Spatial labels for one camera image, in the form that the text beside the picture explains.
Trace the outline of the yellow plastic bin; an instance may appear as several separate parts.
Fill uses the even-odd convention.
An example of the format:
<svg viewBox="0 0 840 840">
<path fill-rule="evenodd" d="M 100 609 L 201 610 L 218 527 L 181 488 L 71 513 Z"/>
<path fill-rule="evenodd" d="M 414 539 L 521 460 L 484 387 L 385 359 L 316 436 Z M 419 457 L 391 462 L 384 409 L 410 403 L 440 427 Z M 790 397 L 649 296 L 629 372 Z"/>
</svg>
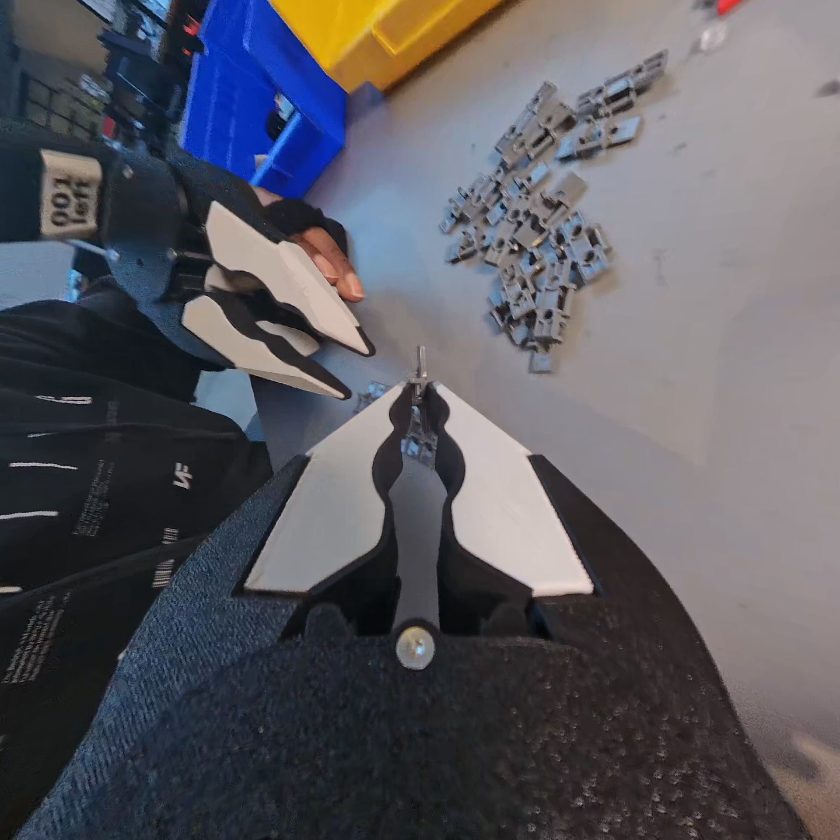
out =
<svg viewBox="0 0 840 840">
<path fill-rule="evenodd" d="M 471 29 L 499 1 L 271 1 L 327 75 L 347 93 L 388 91 Z"/>
</svg>

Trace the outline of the person's black hooded sweater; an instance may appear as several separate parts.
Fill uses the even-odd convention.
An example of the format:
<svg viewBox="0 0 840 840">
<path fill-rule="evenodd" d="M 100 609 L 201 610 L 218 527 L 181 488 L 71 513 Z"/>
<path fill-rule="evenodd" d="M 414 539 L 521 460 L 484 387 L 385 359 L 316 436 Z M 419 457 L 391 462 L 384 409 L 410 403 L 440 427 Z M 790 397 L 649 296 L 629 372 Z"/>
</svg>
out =
<svg viewBox="0 0 840 840">
<path fill-rule="evenodd" d="M 226 416 L 2 363 L 2 838 L 91 725 L 119 655 L 199 543 L 270 478 Z"/>
</svg>

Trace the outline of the black yellow toy part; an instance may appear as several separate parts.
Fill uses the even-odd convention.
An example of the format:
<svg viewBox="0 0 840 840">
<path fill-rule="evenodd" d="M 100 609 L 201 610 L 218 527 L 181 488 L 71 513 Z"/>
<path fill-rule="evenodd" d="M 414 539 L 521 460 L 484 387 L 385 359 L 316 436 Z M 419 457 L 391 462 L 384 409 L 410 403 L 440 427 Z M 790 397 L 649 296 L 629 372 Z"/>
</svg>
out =
<svg viewBox="0 0 840 840">
<path fill-rule="evenodd" d="M 274 105 L 265 119 L 265 132 L 272 143 L 278 141 L 296 113 L 297 110 L 292 102 L 278 92 L 275 95 Z"/>
</svg>

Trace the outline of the blue plastic bin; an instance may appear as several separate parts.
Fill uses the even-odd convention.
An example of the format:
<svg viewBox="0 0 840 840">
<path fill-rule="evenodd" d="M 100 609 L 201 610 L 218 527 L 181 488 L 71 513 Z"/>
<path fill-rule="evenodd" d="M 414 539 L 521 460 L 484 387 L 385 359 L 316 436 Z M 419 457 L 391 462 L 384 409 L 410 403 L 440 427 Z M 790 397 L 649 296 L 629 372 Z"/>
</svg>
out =
<svg viewBox="0 0 840 840">
<path fill-rule="evenodd" d="M 199 31 L 180 145 L 284 197 L 303 198 L 345 140 L 347 93 L 267 1 L 214 1 Z M 280 92 L 296 115 L 277 142 L 265 119 Z"/>
</svg>

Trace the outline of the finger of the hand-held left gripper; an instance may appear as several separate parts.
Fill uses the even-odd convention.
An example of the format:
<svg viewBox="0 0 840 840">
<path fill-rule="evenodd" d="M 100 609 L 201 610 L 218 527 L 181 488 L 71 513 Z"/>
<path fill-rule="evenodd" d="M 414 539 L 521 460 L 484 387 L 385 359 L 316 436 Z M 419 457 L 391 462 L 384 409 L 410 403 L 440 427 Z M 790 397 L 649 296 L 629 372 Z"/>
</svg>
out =
<svg viewBox="0 0 840 840">
<path fill-rule="evenodd" d="M 277 304 L 297 310 L 323 338 L 365 357 L 375 354 L 356 317 L 299 245 L 271 242 L 219 202 L 209 207 L 205 231 L 222 271 L 255 278 Z"/>
<path fill-rule="evenodd" d="M 351 398 L 344 383 L 311 359 L 319 349 L 311 335 L 256 320 L 239 296 L 200 296 L 187 302 L 182 325 L 237 370 L 304 392 Z"/>
</svg>

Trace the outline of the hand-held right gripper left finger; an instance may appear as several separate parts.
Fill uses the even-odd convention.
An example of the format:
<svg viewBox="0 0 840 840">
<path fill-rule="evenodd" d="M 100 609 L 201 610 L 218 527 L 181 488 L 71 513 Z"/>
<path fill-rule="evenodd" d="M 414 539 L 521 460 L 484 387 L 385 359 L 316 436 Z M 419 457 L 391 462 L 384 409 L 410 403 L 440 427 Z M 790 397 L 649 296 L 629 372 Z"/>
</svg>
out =
<svg viewBox="0 0 840 840">
<path fill-rule="evenodd" d="M 403 470 L 408 385 L 400 382 L 307 453 L 307 464 L 245 581 L 302 596 L 382 541 Z"/>
</svg>

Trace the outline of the pile of grey track links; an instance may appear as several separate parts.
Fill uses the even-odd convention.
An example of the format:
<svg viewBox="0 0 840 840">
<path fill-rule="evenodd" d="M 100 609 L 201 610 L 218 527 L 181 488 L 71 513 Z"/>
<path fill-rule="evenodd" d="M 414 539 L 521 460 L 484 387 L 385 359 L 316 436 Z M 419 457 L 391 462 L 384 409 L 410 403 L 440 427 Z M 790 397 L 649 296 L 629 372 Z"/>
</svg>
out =
<svg viewBox="0 0 840 840">
<path fill-rule="evenodd" d="M 531 374 L 552 372 L 577 292 L 611 266 L 602 226 L 581 210 L 588 184 L 574 166 L 636 141 L 639 102 L 668 62 L 667 49 L 655 52 L 574 103 L 546 80 L 494 144 L 492 171 L 448 199 L 439 227 L 455 240 L 445 262 L 496 271 L 489 319 L 528 355 Z"/>
</svg>

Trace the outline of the person's left hand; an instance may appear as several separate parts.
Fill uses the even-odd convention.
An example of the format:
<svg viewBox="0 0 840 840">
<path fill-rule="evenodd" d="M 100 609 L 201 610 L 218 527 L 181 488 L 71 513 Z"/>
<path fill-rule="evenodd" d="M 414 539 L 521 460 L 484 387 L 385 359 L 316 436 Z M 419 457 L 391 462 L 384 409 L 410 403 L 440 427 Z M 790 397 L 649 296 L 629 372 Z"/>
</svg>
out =
<svg viewBox="0 0 840 840">
<path fill-rule="evenodd" d="M 344 227 L 302 199 L 281 197 L 259 186 L 252 189 L 268 221 L 304 250 L 341 298 L 362 301 L 364 289 L 350 262 Z"/>
</svg>

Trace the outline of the grey desk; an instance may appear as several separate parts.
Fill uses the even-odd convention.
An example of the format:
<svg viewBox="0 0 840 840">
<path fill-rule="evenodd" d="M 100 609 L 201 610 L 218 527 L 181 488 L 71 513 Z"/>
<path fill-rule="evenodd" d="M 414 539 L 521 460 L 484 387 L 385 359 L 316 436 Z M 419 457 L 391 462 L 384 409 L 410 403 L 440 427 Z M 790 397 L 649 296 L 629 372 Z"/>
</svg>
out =
<svg viewBox="0 0 840 840">
<path fill-rule="evenodd" d="M 308 195 L 348 230 L 377 349 L 358 393 L 431 377 L 547 456 L 657 564 L 763 761 L 838 838 L 838 2 L 748 2 L 709 53 L 692 2 L 517 2 L 385 96 L 349 99 Z M 544 81 L 567 102 L 667 49 L 634 143 L 581 163 L 612 245 L 551 374 L 445 263 L 447 200 Z"/>
</svg>

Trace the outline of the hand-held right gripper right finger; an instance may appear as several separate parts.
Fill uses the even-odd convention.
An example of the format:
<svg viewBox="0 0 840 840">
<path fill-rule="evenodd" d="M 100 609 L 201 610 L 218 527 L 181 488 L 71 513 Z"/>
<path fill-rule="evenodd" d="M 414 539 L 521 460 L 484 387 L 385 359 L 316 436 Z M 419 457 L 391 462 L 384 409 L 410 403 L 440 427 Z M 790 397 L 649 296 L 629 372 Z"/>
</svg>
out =
<svg viewBox="0 0 840 840">
<path fill-rule="evenodd" d="M 593 594 L 532 452 L 440 383 L 427 388 L 427 413 L 436 426 L 435 468 L 456 548 L 532 596 Z"/>
</svg>

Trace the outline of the person's left forearm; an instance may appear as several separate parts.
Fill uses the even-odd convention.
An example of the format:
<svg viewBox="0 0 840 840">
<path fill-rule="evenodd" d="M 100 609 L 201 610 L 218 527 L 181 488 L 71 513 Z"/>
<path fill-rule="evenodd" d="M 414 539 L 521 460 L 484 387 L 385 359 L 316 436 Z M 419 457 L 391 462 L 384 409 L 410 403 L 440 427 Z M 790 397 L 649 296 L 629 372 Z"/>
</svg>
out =
<svg viewBox="0 0 840 840">
<path fill-rule="evenodd" d="M 200 375 L 224 369 L 185 352 L 110 277 L 76 302 L 47 300 L 2 310 L 2 360 L 130 385 L 190 403 Z"/>
</svg>

